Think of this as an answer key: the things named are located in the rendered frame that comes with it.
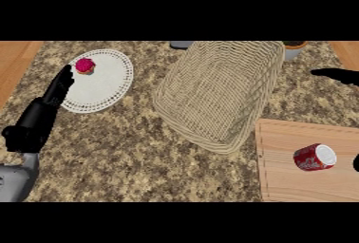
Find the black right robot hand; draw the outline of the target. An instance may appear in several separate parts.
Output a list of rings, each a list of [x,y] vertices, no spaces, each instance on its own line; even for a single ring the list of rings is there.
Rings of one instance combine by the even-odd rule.
[[[359,71],[341,68],[321,68],[313,69],[312,74],[316,76],[325,76],[332,80],[340,81],[343,84],[352,84],[359,87]],[[359,172],[359,154],[353,159],[353,169]]]

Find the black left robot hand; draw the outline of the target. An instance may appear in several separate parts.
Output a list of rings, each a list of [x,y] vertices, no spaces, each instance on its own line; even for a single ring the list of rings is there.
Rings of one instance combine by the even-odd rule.
[[[38,153],[53,127],[58,109],[74,84],[71,65],[65,65],[41,97],[27,106],[15,125],[3,129],[9,152]]]

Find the red soda can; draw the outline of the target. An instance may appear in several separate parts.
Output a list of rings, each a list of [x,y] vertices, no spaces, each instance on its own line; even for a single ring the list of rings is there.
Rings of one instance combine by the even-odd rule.
[[[337,154],[328,145],[315,143],[294,152],[292,160],[303,171],[325,170],[334,167]]]

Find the beige wicker basket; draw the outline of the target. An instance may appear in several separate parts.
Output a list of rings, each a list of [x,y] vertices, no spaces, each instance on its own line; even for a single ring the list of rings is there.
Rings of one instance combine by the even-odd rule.
[[[285,61],[279,41],[196,41],[152,95],[171,129],[210,152],[230,154],[261,116]]]

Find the light wooden cutting board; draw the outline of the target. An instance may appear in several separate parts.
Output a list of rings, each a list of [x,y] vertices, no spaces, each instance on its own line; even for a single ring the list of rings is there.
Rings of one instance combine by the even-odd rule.
[[[359,128],[260,119],[256,124],[266,201],[359,201]]]

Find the white pot with plant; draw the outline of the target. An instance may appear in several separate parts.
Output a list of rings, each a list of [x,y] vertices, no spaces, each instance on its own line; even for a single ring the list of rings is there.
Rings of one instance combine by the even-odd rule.
[[[285,41],[284,45],[287,49],[285,60],[289,61],[301,52],[303,47],[307,45],[307,41]]]

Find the white round lace placemat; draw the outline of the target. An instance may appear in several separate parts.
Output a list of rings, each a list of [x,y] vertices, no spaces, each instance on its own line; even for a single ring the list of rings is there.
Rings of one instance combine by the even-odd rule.
[[[80,74],[75,63],[87,58],[94,62],[90,75]],[[69,62],[74,84],[62,102],[72,113],[94,113],[108,108],[124,96],[133,81],[133,65],[128,57],[115,49],[94,49]]]

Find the pink frosted cupcake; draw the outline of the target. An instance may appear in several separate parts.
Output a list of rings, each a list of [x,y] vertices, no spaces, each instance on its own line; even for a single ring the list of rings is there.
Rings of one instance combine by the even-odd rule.
[[[92,59],[89,58],[81,58],[77,62],[75,62],[75,71],[78,74],[84,74],[89,75],[94,72],[94,67],[96,67],[96,63],[93,62]]]

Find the dark grey object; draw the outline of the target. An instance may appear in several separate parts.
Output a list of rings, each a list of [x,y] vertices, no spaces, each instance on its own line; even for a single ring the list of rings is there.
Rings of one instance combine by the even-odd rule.
[[[192,41],[171,41],[170,47],[174,49],[188,49],[192,45]]]

